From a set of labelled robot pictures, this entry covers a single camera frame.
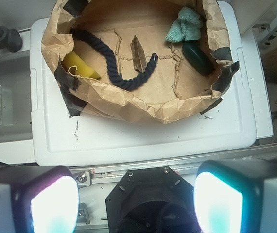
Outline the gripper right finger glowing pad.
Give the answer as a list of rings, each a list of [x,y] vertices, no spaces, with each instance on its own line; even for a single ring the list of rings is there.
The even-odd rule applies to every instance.
[[[205,233],[277,233],[277,159],[204,161],[193,199]]]

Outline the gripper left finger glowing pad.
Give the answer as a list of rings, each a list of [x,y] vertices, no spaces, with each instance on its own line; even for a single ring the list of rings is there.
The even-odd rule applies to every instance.
[[[66,166],[0,165],[0,233],[72,233],[78,206]]]

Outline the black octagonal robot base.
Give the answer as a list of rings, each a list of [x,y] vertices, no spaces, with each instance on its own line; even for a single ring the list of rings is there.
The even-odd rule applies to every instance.
[[[111,233],[199,233],[193,186],[168,166],[129,170],[105,199]]]

